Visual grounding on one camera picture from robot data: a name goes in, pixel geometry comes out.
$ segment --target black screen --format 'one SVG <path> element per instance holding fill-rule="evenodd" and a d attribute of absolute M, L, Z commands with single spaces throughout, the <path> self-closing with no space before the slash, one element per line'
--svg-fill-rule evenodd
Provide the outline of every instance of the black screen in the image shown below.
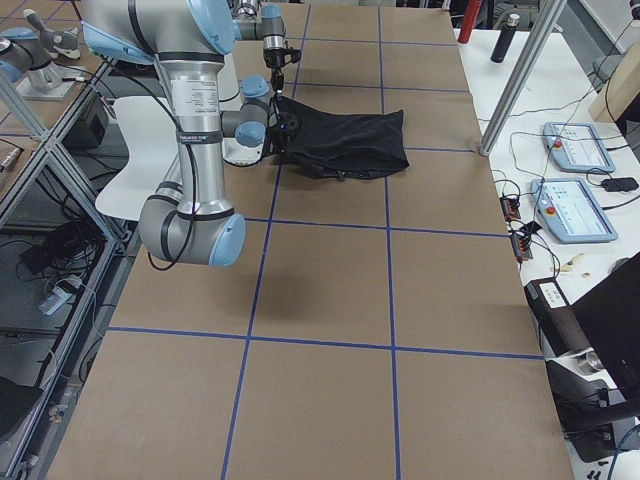
<path fill-rule="evenodd" d="M 575 302 L 573 311 L 624 397 L 640 398 L 640 253 Z"/>

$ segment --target white table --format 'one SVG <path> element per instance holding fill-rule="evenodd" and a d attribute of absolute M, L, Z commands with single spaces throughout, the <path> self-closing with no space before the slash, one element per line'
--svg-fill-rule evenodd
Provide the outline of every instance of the white table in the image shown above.
<path fill-rule="evenodd" d="M 483 132 L 488 123 L 485 120 L 491 118 L 528 35 L 526 32 L 516 32 L 505 61 L 494 63 L 489 57 L 498 34 L 498 31 L 474 30 L 470 42 L 459 45 L 469 89 L 473 95 L 476 115 Z M 587 94 L 590 90 L 589 80 L 562 35 L 559 33 L 551 34 L 512 114 L 518 114 L 525 110 L 562 107 L 583 97 L 584 99 L 562 110 L 527 113 L 509 118 L 490 154 L 495 179 L 504 178 L 506 175 L 506 178 L 516 182 L 524 193 L 530 191 L 528 189 L 529 182 L 536 178 L 515 168 L 513 157 L 509 152 L 510 139 L 513 141 L 513 149 L 519 167 L 539 174 L 544 173 L 546 178 L 584 178 L 584 174 L 564 173 L 558 170 L 552 161 L 547 162 L 548 153 L 541 137 L 524 135 L 512 137 L 512 134 L 514 132 L 540 134 L 545 122 L 593 123 L 588 108 L 596 97 L 596 93 L 591 91 Z M 601 137 L 620 135 L 617 127 L 613 124 L 596 124 L 596 127 Z M 607 147 L 624 144 L 626 142 L 622 137 L 605 141 Z M 611 152 L 611 157 L 616 165 L 614 176 L 630 176 L 640 179 L 640 163 L 629 148 Z M 592 177 L 595 181 L 601 178 L 604 177 Z M 505 183 L 497 184 L 499 194 L 502 193 L 504 185 Z M 504 188 L 506 193 L 515 193 L 515 188 L 510 185 L 506 185 Z M 630 194 L 607 193 L 601 188 L 592 188 L 592 191 L 602 206 L 617 205 L 638 194 L 637 191 Z M 520 212 L 525 222 L 533 219 L 534 201 L 531 196 L 521 199 Z M 606 213 L 619 235 L 617 240 L 610 243 L 562 245 L 544 230 L 539 232 L 551 250 L 558 256 L 562 265 L 574 260 L 569 271 L 560 273 L 557 279 L 571 303 L 604 279 L 616 260 L 633 256 L 640 250 L 640 222 L 638 222 L 640 200 Z M 524 262 L 520 272 L 523 285 L 532 279 L 549 277 L 553 274 L 549 253 L 536 245 L 532 246 L 532 253 L 533 260 Z M 560 359 L 559 363 L 575 370 L 576 362 L 572 358 Z M 588 380 L 596 378 L 603 378 L 613 386 L 613 382 L 606 372 L 587 377 Z M 603 470 L 600 479 L 606 479 L 607 467 L 603 469 L 597 465 L 597 462 L 586 464 L 580 460 L 568 442 L 567 448 L 576 479 L 586 478 L 592 470 L 596 472 Z M 637 480 L 639 472 L 640 452 L 625 453 L 618 459 L 614 480 Z"/>

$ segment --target white label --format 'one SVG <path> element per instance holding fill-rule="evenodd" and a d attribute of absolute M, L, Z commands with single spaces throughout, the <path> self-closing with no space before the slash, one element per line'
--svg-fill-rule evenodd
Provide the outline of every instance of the white label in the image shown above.
<path fill-rule="evenodd" d="M 567 304 L 564 302 L 555 283 L 541 283 L 540 290 L 551 308 L 566 307 Z"/>
<path fill-rule="evenodd" d="M 218 85 L 212 81 L 171 80 L 173 111 L 180 117 L 204 117 L 218 113 Z"/>

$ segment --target blue-edged tablet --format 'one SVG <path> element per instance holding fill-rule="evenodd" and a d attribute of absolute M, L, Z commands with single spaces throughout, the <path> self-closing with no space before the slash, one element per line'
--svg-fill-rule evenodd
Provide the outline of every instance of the blue-edged tablet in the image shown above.
<path fill-rule="evenodd" d="M 580 178 L 534 180 L 538 218 L 560 243 L 599 243 L 618 238 L 611 222 Z"/>
<path fill-rule="evenodd" d="M 611 173 L 616 170 L 593 125 L 549 122 L 545 123 L 543 133 L 551 158 L 560 170 L 576 173 Z"/>

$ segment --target black cloth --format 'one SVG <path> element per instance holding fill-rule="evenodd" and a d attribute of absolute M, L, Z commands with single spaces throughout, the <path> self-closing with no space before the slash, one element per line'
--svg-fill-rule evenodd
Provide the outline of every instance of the black cloth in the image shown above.
<path fill-rule="evenodd" d="M 0 377 L 0 438 L 11 433 L 31 411 L 42 390 Z"/>
<path fill-rule="evenodd" d="M 378 178 L 409 166 L 402 143 L 403 111 L 335 115 L 281 97 L 276 150 L 313 178 Z"/>

